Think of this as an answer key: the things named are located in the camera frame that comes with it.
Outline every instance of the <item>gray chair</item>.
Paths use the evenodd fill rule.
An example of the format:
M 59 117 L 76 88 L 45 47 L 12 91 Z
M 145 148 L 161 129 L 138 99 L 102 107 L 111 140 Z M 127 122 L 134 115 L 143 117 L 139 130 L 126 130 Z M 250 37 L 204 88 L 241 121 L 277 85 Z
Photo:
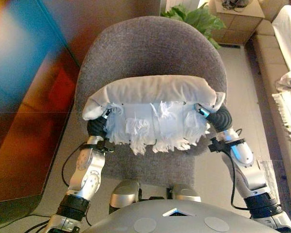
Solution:
M 226 73 L 220 55 L 190 25 L 164 17 L 139 17 L 105 29 L 89 49 L 79 74 L 75 107 L 81 112 L 86 100 L 106 84 L 118 79 L 146 75 L 192 75 L 203 77 L 215 90 L 226 93 Z M 169 186 L 194 182 L 194 157 L 208 141 L 201 138 L 189 151 L 135 156 L 128 146 L 116 146 L 106 156 L 102 175 L 139 179 Z

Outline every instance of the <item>white fringe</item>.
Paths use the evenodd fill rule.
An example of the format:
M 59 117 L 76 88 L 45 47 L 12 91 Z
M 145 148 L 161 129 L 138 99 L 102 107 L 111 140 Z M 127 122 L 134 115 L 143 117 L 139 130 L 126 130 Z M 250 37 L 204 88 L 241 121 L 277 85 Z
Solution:
M 134 154 L 146 152 L 145 138 L 149 135 L 150 124 L 147 120 L 128 118 L 125 132 L 130 135 L 130 148 Z
M 152 147 L 155 153 L 174 151 L 175 148 L 178 150 L 189 150 L 191 148 L 190 144 L 196 146 L 200 137 L 205 135 L 209 125 L 201 115 L 193 110 L 193 107 L 192 110 L 188 111 L 190 109 L 188 107 L 183 112 L 183 108 L 179 108 L 179 105 L 175 106 L 175 104 L 182 106 L 183 102 L 161 102 L 158 109 L 150 103 L 154 116 L 157 117 L 160 125 L 160 134 L 156 135 L 156 138 L 149 138 L 151 126 L 148 120 L 137 117 L 125 119 L 123 106 L 114 103 L 109 104 L 107 109 L 111 109 L 112 112 L 108 116 L 105 128 L 107 138 L 115 144 L 130 144 L 130 148 L 134 154 L 144 154 L 147 142 L 154 141 L 155 139 L 156 143 Z M 182 132 L 168 129 L 169 125 L 177 121 L 178 115 L 172 112 L 176 111 L 175 109 L 180 111 L 177 113 L 179 116 L 184 115 Z
M 115 144 L 129 143 L 129 135 L 125 133 L 124 109 L 121 105 L 108 104 L 107 109 L 111 109 L 106 122 L 106 137 Z

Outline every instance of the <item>chair backrest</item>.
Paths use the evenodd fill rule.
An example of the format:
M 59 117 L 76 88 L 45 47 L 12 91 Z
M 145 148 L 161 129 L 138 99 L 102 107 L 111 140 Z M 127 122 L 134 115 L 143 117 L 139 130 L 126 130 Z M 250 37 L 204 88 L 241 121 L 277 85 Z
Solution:
M 165 17 L 139 17 L 105 29 L 80 70 L 75 106 L 115 80 L 147 75 L 192 75 L 226 93 L 226 73 L 216 49 L 192 26 Z

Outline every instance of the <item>black power cord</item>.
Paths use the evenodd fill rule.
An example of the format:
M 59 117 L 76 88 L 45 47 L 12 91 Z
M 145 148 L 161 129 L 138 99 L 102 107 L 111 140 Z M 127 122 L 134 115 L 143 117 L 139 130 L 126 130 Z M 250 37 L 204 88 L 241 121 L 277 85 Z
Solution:
M 33 229 L 35 229 L 35 228 L 37 228 L 37 227 L 39 227 L 39 226 L 42 226 L 42 225 L 45 225 L 46 226 L 46 224 L 49 222 L 49 220 L 47 220 L 47 221 L 45 221 L 45 222 L 41 222 L 41 223 L 39 223 L 39 224 L 37 224 L 37 225 L 35 225 L 35 226 L 33 226 L 33 227 L 31 227 L 31 228 L 29 228 L 28 230 L 26 230 L 24 233 L 29 233 L 29 232 L 31 232 Z
M 86 219 L 87 224 L 91 227 L 92 225 L 89 223 L 89 221 L 87 219 L 87 213 L 88 213 L 89 207 L 91 207 L 91 204 L 89 204 L 88 207 L 87 207 L 87 211 L 86 211 L 86 214 L 85 214 L 85 219 Z
M 44 226 L 42 226 L 42 227 L 40 227 L 40 228 L 39 228 L 35 233 L 39 233 L 39 232 L 42 231 L 46 226 L 47 226 L 47 224 L 44 225 Z
M 64 184 L 69 187 L 69 184 L 65 181 L 65 178 L 64 178 L 64 168 L 65 168 L 65 165 L 66 163 L 68 162 L 68 160 L 71 158 L 71 156 L 82 146 L 84 145 L 86 142 L 82 142 L 67 158 L 66 158 L 66 161 L 64 162 L 63 164 L 63 167 L 62 167 L 62 180 L 64 182 Z
M 235 133 L 237 133 L 237 134 L 238 134 L 238 136 L 240 136 L 240 135 L 242 134 L 242 131 L 243 131 L 243 129 L 242 129 L 242 128 L 240 128 L 240 129 L 236 130 L 236 131 L 235 131 Z
M 238 207 L 238 206 L 235 206 L 234 205 L 234 196 L 235 196 L 235 185 L 236 185 L 236 171 L 235 171 L 235 165 L 234 165 L 234 161 L 230 155 L 230 153 L 226 152 L 226 151 L 223 151 L 224 154 L 226 154 L 229 159 L 231 160 L 231 163 L 232 163 L 232 169 L 233 169 L 233 189 L 232 189 L 232 195 L 231 195 L 231 206 L 235 209 L 238 209 L 238 210 L 251 210 L 251 209 L 248 209 L 248 208 L 243 208 L 243 207 Z

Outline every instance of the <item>floor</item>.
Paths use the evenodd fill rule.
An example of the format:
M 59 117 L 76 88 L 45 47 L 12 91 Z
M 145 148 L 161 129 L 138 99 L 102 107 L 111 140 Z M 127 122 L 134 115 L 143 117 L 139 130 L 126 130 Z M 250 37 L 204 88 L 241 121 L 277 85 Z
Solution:
M 251 61 L 244 47 L 224 48 L 219 53 L 226 66 L 228 79 L 227 106 L 234 119 L 234 129 L 242 128 L 242 137 L 245 137 L 251 150 L 258 160 L 269 161 L 270 154 L 265 136 L 262 115 L 259 107 L 255 78 L 257 69 L 252 70 Z M 65 194 L 66 187 L 61 180 L 61 167 L 66 157 L 83 141 L 86 136 L 81 132 L 76 116 L 71 114 L 62 142 L 56 156 L 43 199 L 34 214 L 50 216 L 56 212 L 57 207 Z M 68 181 L 75 169 L 77 153 L 72 156 L 65 167 L 65 179 Z M 221 154 L 205 152 L 195 159 L 195 185 L 194 188 L 201 196 L 202 202 L 211 203 L 218 207 L 249 216 L 246 211 L 233 209 L 230 202 L 232 182 L 228 169 L 221 159 Z M 104 179 L 97 194 L 91 201 L 88 212 L 90 223 L 94 224 L 108 214 L 109 198 L 112 190 L 119 180 Z M 280 188 L 284 190 L 284 180 L 280 181 Z M 142 185 L 144 198 L 150 196 L 165 196 L 165 188 L 151 185 Z M 244 206 L 238 192 L 235 195 L 235 204 Z M 21 219 L 10 226 L 0 230 L 0 233 L 22 233 L 31 226 L 47 220 L 43 217 L 31 216 Z M 81 230 L 88 228 L 83 221 Z

